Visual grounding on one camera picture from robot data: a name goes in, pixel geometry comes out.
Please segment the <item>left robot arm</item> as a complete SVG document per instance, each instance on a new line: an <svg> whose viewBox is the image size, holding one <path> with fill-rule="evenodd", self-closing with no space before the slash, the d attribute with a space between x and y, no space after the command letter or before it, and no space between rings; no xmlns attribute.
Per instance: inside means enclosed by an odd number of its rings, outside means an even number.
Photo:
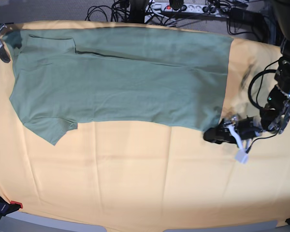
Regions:
<svg viewBox="0 0 290 232"><path fill-rule="evenodd" d="M282 56L276 61L278 68L265 68L256 74L248 86L248 99L259 110L260 121L255 117L239 120L236 116L224 118L214 128L209 128L203 139L210 143L236 144L240 150L248 153L257 140L262 139L263 132L271 133L274 137L281 134L290 120L290 0L274 0L272 6L284 35L280 46ZM273 73L277 84L267 97L265 106L260 106L257 99L252 98L252 87L255 81L264 75Z"/></svg>

